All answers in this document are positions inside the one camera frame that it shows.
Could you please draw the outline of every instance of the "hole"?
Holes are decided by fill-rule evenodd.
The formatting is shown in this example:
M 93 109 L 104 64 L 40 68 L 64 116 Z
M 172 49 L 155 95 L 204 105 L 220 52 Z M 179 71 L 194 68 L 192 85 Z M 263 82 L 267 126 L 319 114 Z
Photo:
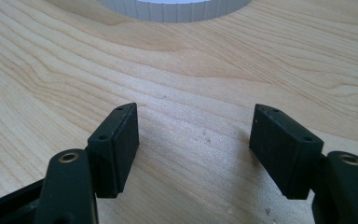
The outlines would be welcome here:
M 357 158 L 354 158 L 353 156 L 350 156 L 350 155 L 340 155 L 339 158 L 349 164 L 349 165 L 358 165 L 358 159 Z
M 107 135 L 101 135 L 101 136 L 99 137 L 100 140 L 105 140 L 106 138 L 107 138 Z
M 75 153 L 75 152 L 69 152 L 64 154 L 63 156 L 61 156 L 58 161 L 62 162 L 62 163 L 67 163 L 67 162 L 71 162 L 71 161 L 75 161 L 77 160 L 77 158 L 79 157 L 79 154 Z
M 53 224 L 70 224 L 73 223 L 74 215 L 72 214 L 62 214 L 59 217 L 57 217 Z

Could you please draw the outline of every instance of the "white cylindrical object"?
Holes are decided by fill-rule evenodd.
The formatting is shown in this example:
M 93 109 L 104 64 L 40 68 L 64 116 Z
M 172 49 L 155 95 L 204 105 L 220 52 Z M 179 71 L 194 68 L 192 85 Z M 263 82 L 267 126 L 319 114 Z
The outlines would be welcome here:
M 123 15 L 144 21 L 204 21 L 227 15 L 251 0 L 100 0 Z

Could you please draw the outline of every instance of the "wooden table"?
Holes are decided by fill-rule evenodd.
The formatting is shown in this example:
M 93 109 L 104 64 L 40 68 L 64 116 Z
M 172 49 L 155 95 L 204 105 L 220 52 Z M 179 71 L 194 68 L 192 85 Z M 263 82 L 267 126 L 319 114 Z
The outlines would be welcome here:
M 358 155 L 358 1 L 254 0 L 213 21 L 158 24 L 93 0 L 0 0 L 0 197 L 84 148 L 138 104 L 124 193 L 101 223 L 312 223 L 248 148 L 256 103 Z

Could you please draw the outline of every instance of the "black plastic part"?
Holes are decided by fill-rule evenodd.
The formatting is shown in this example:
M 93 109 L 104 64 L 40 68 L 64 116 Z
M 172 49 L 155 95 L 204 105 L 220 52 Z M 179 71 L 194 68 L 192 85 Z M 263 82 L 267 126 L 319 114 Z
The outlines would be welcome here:
M 339 213 L 338 223 L 358 223 L 358 156 L 334 151 L 324 164 L 325 180 Z
M 319 160 L 323 145 L 282 111 L 255 106 L 249 148 L 286 198 L 307 199 L 312 164 Z
M 0 198 L 0 223 L 32 223 L 43 179 Z
M 116 198 L 124 189 L 139 146 L 135 103 L 122 105 L 91 135 L 86 151 L 98 198 Z
M 34 223 L 97 222 L 86 151 L 69 149 L 55 155 L 48 164 Z
M 334 224 L 338 223 L 339 219 L 337 207 L 325 179 L 324 165 L 326 162 L 327 158 L 321 154 L 318 163 L 312 167 L 310 187 L 315 193 L 312 213 L 316 224 Z

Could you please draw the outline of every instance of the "wood grain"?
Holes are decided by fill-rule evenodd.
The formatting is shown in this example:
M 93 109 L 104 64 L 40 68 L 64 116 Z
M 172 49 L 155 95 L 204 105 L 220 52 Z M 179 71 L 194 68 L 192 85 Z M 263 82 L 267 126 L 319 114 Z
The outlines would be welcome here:
M 256 103 L 358 154 L 358 1 L 254 0 L 160 24 L 93 0 L 0 0 L 0 197 L 83 148 L 116 106 L 139 106 L 123 194 L 102 223 L 312 223 L 248 149 Z

